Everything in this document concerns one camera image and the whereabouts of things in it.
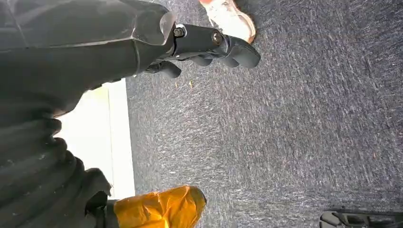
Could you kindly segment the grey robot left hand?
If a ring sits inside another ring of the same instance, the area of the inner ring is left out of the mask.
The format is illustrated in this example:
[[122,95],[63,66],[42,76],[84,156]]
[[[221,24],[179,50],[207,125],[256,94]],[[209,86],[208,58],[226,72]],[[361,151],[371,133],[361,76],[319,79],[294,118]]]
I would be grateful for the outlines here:
[[256,67],[260,54],[220,31],[176,25],[141,0],[0,3],[0,225],[3,228],[192,228],[206,205],[183,186],[109,200],[62,138],[60,116],[82,95],[142,72],[178,77],[175,60]]

